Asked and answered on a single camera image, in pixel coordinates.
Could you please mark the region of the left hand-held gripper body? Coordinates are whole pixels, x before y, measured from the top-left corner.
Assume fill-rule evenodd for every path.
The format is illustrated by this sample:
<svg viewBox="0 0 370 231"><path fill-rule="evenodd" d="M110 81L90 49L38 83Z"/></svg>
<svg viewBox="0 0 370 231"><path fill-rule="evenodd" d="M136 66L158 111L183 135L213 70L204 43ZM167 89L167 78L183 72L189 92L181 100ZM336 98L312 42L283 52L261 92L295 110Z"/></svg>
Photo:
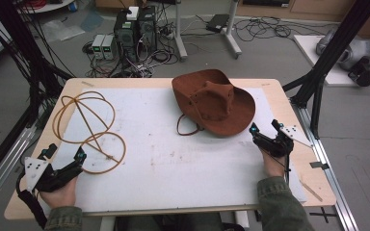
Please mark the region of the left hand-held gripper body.
<svg viewBox="0 0 370 231"><path fill-rule="evenodd" d="M82 167L79 167L75 161L61 169L54 170L48 161L31 157L25 158L24 169L26 190L30 193L33 190L52 193L83 171Z"/></svg>

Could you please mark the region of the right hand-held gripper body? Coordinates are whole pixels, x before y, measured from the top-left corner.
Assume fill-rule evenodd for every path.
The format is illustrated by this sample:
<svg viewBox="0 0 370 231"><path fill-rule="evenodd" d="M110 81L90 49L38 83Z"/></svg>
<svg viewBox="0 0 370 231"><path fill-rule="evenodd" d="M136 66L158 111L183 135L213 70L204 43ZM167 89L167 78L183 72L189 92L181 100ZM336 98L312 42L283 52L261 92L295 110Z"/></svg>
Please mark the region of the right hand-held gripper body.
<svg viewBox="0 0 370 231"><path fill-rule="evenodd" d="M300 131L296 125L283 125L273 139L259 132L257 136L252 137L252 140L260 149L277 158L288 156L293 151L294 141L308 147L312 146L304 132Z"/></svg>

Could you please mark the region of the tan rope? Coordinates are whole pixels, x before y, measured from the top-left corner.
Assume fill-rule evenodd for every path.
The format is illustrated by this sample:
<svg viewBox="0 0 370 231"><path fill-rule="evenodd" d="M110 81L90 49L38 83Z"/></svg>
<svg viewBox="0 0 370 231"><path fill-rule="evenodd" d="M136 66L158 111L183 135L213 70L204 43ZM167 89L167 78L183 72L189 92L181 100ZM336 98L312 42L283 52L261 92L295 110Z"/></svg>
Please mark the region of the tan rope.
<svg viewBox="0 0 370 231"><path fill-rule="evenodd" d="M126 157L124 138L112 131L117 112L100 92L89 90L60 98L61 109L54 115L52 131L62 144L78 145L88 152L82 169L104 174L119 167Z"/></svg>

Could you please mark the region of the brown cowboy hat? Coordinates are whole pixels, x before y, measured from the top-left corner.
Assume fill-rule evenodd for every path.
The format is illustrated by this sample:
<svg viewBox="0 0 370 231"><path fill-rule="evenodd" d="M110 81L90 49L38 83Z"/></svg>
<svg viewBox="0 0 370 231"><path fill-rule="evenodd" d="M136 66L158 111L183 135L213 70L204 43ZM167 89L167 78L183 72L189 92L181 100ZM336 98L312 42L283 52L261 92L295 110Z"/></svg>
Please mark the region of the brown cowboy hat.
<svg viewBox="0 0 370 231"><path fill-rule="evenodd" d="M205 69L172 79L177 105L186 117L219 136L244 131L255 115L255 101L218 69Z"/></svg>

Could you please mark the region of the person's right hand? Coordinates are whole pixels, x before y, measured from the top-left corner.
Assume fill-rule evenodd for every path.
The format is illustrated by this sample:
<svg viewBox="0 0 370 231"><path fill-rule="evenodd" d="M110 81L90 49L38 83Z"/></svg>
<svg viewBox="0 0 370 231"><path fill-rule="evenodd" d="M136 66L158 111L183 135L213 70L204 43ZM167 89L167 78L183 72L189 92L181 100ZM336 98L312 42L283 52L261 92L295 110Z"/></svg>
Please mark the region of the person's right hand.
<svg viewBox="0 0 370 231"><path fill-rule="evenodd" d="M283 177L285 175L285 158L273 157L267 151L262 150L264 169L269 177Z"/></svg>

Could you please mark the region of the person's left hand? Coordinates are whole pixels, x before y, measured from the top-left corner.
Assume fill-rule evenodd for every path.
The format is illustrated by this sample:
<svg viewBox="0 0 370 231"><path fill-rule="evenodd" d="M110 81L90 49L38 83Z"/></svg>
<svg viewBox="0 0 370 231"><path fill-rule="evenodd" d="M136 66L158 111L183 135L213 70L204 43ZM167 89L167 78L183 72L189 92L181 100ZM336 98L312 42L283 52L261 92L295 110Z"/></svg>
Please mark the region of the person's left hand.
<svg viewBox="0 0 370 231"><path fill-rule="evenodd" d="M62 188L54 192L41 192L40 196L51 209L74 206L76 183L77 178L73 178Z"/></svg>

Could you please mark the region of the thin wooden stick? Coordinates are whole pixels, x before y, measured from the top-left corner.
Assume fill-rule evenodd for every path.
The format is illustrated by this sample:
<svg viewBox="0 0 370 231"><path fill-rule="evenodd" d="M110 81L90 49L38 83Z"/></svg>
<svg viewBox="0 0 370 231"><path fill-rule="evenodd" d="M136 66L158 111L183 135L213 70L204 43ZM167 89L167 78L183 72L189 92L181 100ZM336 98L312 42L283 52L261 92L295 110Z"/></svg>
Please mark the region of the thin wooden stick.
<svg viewBox="0 0 370 231"><path fill-rule="evenodd" d="M307 190L309 191L315 198L317 198L320 202L323 202L323 198L316 192L314 191L313 189L311 189L305 182L301 181L300 180L300 183L302 184L302 186Z"/></svg>

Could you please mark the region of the white floor board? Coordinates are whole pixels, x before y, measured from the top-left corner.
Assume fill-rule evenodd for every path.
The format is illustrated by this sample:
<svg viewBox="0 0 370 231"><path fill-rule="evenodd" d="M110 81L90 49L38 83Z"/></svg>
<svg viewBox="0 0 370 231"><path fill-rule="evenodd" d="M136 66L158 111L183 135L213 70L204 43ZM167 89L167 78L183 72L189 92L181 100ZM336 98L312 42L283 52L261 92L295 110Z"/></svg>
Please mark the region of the white floor board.
<svg viewBox="0 0 370 231"><path fill-rule="evenodd" d="M315 65L319 59L316 54L316 45L322 36L295 35L294 41L306 56L311 65ZM330 87L356 87L357 84L350 79L348 72L335 64L326 77L325 85Z"/></svg>

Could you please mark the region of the white table mat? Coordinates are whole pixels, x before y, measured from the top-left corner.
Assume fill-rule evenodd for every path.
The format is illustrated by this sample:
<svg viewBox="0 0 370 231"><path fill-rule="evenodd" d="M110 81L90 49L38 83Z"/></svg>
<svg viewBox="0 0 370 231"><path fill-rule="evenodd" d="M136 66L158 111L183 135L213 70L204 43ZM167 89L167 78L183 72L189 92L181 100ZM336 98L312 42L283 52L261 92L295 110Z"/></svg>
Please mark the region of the white table mat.
<svg viewBox="0 0 370 231"><path fill-rule="evenodd" d="M53 160L69 164L91 133L101 131L97 152L87 145L78 177L77 206L86 213L164 213L214 207L240 208L257 202L265 178L262 155L249 131L221 138L193 134L173 91L103 89L91 98L88 118L73 111Z"/></svg>

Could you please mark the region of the white metal stand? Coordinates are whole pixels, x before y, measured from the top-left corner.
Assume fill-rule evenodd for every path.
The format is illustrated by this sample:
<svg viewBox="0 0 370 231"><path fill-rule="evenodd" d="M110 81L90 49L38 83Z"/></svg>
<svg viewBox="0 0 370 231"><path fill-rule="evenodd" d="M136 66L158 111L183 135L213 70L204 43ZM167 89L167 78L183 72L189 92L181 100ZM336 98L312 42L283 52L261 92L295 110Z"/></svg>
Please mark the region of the white metal stand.
<svg viewBox="0 0 370 231"><path fill-rule="evenodd" d="M242 50L237 44L235 38L232 35L234 19L237 11L237 7L240 0L230 0L229 8L229 20L227 26L221 30L221 33L225 36L225 40L234 53L234 58L237 59L241 54ZM175 29L173 32L173 38L178 50L179 60L184 62L188 58L188 54L181 37L181 0L174 0L175 2Z"/></svg>

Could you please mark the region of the black device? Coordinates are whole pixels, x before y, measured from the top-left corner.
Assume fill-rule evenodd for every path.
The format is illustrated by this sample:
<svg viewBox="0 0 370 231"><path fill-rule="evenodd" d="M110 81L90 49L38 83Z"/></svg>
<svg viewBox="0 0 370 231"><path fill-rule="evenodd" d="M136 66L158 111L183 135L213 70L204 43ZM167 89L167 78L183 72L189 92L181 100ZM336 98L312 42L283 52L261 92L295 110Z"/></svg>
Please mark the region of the black device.
<svg viewBox="0 0 370 231"><path fill-rule="evenodd" d="M350 68L348 77L360 87L370 86L370 59L362 57Z"/></svg>

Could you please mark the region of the grey robot head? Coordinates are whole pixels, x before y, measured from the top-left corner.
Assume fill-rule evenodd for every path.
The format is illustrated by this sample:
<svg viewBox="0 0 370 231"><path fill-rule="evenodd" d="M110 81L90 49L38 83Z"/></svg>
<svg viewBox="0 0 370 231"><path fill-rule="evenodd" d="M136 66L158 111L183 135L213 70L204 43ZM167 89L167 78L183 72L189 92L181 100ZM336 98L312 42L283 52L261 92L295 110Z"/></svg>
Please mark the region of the grey robot head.
<svg viewBox="0 0 370 231"><path fill-rule="evenodd" d="M321 55L327 48L335 34L334 30L329 30L316 44L316 54ZM344 70L350 70L357 62L365 58L370 64L370 41L354 38L337 60L338 65Z"/></svg>

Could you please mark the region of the grey power supply unit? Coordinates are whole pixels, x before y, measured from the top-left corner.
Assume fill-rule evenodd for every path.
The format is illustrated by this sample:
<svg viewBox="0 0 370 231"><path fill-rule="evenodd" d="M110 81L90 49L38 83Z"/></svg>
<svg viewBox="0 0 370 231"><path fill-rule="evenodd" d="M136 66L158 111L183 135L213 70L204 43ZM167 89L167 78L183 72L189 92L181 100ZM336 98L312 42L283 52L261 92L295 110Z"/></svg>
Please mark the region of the grey power supply unit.
<svg viewBox="0 0 370 231"><path fill-rule="evenodd" d="M94 53L94 56L98 60L102 60L104 58L103 52L102 52L102 42L105 39L104 35L96 35L93 42L92 42L92 51Z"/></svg>
<svg viewBox="0 0 370 231"><path fill-rule="evenodd" d="M102 42L102 51L105 60L112 60L115 57L116 47L114 37L112 35L106 35Z"/></svg>

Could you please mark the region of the black flat box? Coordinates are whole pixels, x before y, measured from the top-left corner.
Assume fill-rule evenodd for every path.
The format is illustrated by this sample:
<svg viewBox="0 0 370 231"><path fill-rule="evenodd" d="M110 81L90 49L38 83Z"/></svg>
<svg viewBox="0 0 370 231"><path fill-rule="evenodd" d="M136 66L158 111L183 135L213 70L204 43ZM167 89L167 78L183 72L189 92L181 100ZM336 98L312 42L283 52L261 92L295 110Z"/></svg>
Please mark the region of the black flat box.
<svg viewBox="0 0 370 231"><path fill-rule="evenodd" d="M219 33L228 22L228 14L215 14L207 23L206 29L208 31Z"/></svg>

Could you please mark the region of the clear plastic sheet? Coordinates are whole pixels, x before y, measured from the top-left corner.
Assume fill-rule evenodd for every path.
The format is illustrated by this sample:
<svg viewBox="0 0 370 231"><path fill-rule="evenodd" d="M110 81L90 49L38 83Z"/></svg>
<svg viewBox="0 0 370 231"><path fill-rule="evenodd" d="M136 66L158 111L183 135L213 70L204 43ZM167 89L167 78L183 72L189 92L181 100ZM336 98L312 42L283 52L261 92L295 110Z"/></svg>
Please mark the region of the clear plastic sheet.
<svg viewBox="0 0 370 231"><path fill-rule="evenodd" d="M62 21L60 20L52 20L46 22L42 26L42 30L44 36L47 41L55 41L55 40L67 40L77 37L85 33L79 26L70 26L67 27Z"/></svg>

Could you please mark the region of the black computer tower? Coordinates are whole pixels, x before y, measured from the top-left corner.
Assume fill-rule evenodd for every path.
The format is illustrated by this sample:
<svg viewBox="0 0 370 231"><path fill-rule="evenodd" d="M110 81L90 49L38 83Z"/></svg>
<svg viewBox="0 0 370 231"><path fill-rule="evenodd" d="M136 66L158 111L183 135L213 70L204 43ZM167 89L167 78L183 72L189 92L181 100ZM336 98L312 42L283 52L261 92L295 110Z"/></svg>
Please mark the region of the black computer tower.
<svg viewBox="0 0 370 231"><path fill-rule="evenodd" d="M114 34L117 40L119 53L131 62L138 61L137 42L139 40L138 22L127 19L127 11L117 14Z"/></svg>
<svg viewBox="0 0 370 231"><path fill-rule="evenodd" d="M156 44L156 9L148 6L140 9L138 17L143 48L149 52L157 49Z"/></svg>

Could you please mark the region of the round white table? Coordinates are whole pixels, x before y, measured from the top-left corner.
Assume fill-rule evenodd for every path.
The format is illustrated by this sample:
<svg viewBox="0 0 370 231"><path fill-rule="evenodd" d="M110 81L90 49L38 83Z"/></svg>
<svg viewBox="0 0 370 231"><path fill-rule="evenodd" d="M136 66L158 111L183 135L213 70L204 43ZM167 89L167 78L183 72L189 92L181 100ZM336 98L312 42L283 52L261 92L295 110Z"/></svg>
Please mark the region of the round white table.
<svg viewBox="0 0 370 231"><path fill-rule="evenodd" d="M24 0L20 4L20 11L26 13L46 13L58 10L73 3L75 0L62 0L61 3L51 3L49 0Z"/></svg>

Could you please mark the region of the white box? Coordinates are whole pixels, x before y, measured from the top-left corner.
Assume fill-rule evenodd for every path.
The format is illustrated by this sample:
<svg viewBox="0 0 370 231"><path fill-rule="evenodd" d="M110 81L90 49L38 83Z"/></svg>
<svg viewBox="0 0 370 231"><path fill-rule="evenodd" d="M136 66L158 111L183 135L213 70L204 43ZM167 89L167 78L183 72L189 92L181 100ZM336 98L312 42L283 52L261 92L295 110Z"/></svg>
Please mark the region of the white box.
<svg viewBox="0 0 370 231"><path fill-rule="evenodd" d="M130 21L135 21L138 19L138 15L139 15L139 8L136 6L131 6L128 8L126 19Z"/></svg>

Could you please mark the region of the aluminium rail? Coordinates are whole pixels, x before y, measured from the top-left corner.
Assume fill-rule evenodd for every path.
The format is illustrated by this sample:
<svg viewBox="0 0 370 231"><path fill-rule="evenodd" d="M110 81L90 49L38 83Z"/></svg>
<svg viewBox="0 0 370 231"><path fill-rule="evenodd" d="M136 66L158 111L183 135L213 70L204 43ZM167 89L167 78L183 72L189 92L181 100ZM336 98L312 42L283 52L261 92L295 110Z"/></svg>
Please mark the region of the aluminium rail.
<svg viewBox="0 0 370 231"><path fill-rule="evenodd" d="M324 165L324 173L330 184L330 188L335 196L335 203L333 209L335 210L338 220L340 221L343 231L358 231L357 223L351 212L351 209L346 201L345 195L341 190L338 180L334 174L332 166L330 164L329 157L325 151L322 142L316 138L314 133L310 130L311 116L307 109L301 109L298 106L292 106L298 121L302 125L306 136L312 144L313 151L320 164Z"/></svg>
<svg viewBox="0 0 370 231"><path fill-rule="evenodd" d="M31 143L35 133L35 127L25 128L18 135L10 138L8 142L3 143L4 148L0 151L0 154L3 155L3 159L0 161L0 189L26 147Z"/></svg>

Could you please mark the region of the black metal frame strut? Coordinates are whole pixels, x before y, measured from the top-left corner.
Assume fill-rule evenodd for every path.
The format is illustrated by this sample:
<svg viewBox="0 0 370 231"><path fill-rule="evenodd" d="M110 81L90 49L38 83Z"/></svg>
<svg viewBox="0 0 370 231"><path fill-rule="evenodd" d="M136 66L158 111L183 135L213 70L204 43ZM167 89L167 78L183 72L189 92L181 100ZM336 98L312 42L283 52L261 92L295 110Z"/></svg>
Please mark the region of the black metal frame strut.
<svg viewBox="0 0 370 231"><path fill-rule="evenodd" d="M29 84L29 106L0 144L0 164L21 131L38 119L40 104L58 98L64 87L61 80L73 78L70 71L65 72L44 57L25 17L18 0L0 0L0 43Z"/></svg>
<svg viewBox="0 0 370 231"><path fill-rule="evenodd" d="M369 17L370 0L356 0L316 64L306 75L282 87L284 91L300 87L290 98L291 103L300 109L305 109L307 101L313 97L309 128L316 139L319 138L319 117L325 79Z"/></svg>

